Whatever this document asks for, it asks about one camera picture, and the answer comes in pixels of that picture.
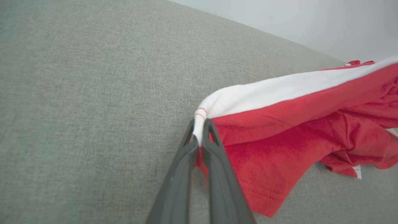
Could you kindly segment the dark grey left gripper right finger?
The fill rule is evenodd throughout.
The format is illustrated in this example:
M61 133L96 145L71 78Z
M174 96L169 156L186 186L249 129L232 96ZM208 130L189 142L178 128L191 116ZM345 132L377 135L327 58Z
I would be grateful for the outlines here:
M203 129L203 161L208 169L210 224L256 224L214 122Z

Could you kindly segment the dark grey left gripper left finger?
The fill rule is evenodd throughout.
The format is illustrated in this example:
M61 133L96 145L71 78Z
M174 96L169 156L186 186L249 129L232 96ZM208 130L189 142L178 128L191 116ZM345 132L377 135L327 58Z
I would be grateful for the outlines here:
M145 224L189 224L191 177L198 155L198 140L193 130L194 120L191 120Z

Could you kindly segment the red Bulls shorts white stripe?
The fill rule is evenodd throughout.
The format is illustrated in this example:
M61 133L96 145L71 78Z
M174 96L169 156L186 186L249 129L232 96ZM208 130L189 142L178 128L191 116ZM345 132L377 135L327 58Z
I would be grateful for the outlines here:
M361 178L398 164L398 56L222 88L194 115L212 119L250 208L273 217L316 162Z

